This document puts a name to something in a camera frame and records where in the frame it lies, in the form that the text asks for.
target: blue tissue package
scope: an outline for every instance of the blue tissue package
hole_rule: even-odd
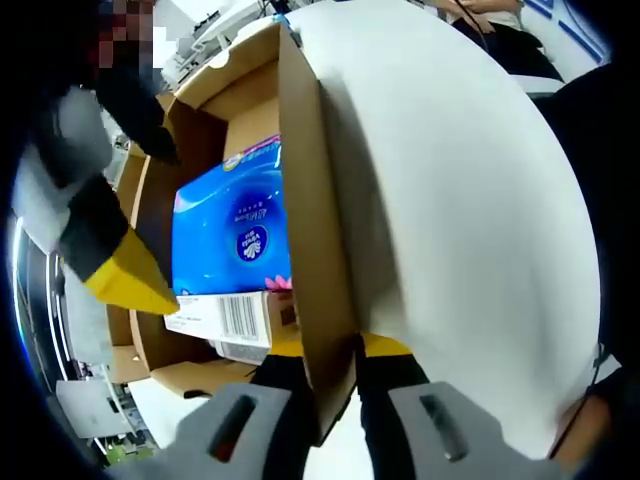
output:
[[[178,190],[172,235],[176,295],[290,288],[280,137]]]

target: person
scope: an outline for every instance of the person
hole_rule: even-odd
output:
[[[434,0],[433,5],[446,13],[454,28],[486,48],[510,74],[562,81],[540,50],[540,41],[524,30],[520,0]]]

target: cable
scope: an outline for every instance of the cable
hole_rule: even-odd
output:
[[[482,42],[482,48],[485,52],[489,53],[489,46],[487,45],[487,40],[484,38],[484,33],[482,33],[482,29],[480,28],[480,24],[476,21],[473,15],[467,10],[467,7],[462,5],[460,0],[454,0],[456,4],[462,9],[462,11],[471,19],[471,21],[478,27],[478,35],[480,35],[480,41]]]
[[[591,380],[591,384],[584,391],[584,395],[582,396],[580,405],[578,405],[578,409],[573,413],[573,416],[571,417],[571,420],[569,420],[569,423],[567,423],[567,426],[562,432],[562,435],[560,435],[560,438],[558,438],[558,441],[551,449],[551,452],[549,452],[550,459],[555,458],[555,456],[558,454],[560,447],[562,447],[565,440],[569,436],[569,433],[571,432],[573,425],[576,423],[576,420],[578,419],[580,412],[582,411],[585,404],[587,403],[587,398],[588,398],[587,394],[589,393],[589,390],[591,390],[591,388],[596,384],[596,380],[598,379],[598,374],[600,373],[600,365],[602,365],[602,345],[598,343],[598,357],[596,358],[596,371],[593,373],[593,379]]]

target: barcode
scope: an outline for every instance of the barcode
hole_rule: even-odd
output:
[[[258,340],[256,317],[251,297],[220,297],[220,315],[225,337]]]

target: open cardboard box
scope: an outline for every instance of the open cardboard box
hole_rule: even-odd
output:
[[[176,191],[223,159],[281,134],[294,295],[321,443],[353,389],[357,327],[318,93],[317,79],[286,27],[258,32],[233,46],[224,66],[203,67],[177,92],[167,117],[182,164],[134,159],[118,196],[127,214],[124,200],[131,202],[131,224],[171,279]],[[109,321],[114,381],[150,375],[192,396],[246,382],[253,369],[212,359],[205,341],[166,330],[161,316],[110,307]]]

